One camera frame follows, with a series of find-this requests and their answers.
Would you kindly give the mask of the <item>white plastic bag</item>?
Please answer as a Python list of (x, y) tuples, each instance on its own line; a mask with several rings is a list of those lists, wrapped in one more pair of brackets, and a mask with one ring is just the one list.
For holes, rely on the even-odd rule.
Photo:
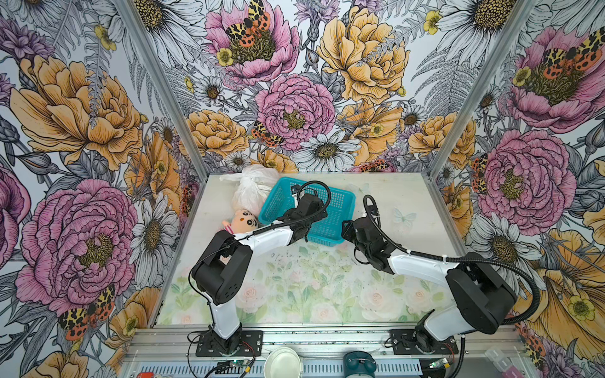
[(232, 198), (233, 209), (249, 210), (255, 216), (261, 213), (279, 179), (280, 173), (276, 169), (263, 165), (250, 165), (240, 173), (220, 176), (220, 181), (236, 184), (236, 191)]

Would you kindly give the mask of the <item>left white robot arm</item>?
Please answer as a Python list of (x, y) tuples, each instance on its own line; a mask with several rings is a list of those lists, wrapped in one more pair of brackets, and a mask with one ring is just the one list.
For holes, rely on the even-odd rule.
[(208, 301), (213, 324), (210, 334), (224, 343), (238, 344), (242, 324), (235, 297), (242, 288), (253, 257), (307, 239), (313, 224), (328, 217), (332, 193), (323, 200), (304, 193), (297, 206), (265, 227), (241, 234), (217, 232), (190, 272), (199, 293)]

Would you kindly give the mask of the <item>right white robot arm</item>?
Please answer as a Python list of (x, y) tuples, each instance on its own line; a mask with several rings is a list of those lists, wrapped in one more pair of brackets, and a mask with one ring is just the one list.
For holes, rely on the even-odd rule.
[(513, 289), (485, 259), (439, 257), (404, 248), (390, 241), (371, 216), (344, 221), (342, 237), (376, 270), (427, 280), (447, 288), (454, 299), (453, 305), (430, 310), (414, 328), (404, 329), (394, 347), (433, 354), (454, 335), (492, 335), (517, 302)]

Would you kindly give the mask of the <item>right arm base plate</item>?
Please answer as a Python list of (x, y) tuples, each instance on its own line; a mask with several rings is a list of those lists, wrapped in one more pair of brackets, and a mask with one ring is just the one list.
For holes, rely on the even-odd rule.
[(391, 329), (385, 342), (395, 355), (457, 355), (458, 345), (454, 337), (439, 341), (424, 331)]

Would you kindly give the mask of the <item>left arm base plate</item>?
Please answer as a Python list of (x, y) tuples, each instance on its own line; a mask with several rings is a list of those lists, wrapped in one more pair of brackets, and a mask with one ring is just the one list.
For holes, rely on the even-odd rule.
[(195, 356), (198, 358), (260, 357), (263, 343), (262, 331), (236, 331), (228, 339), (217, 332), (204, 333), (197, 342)]

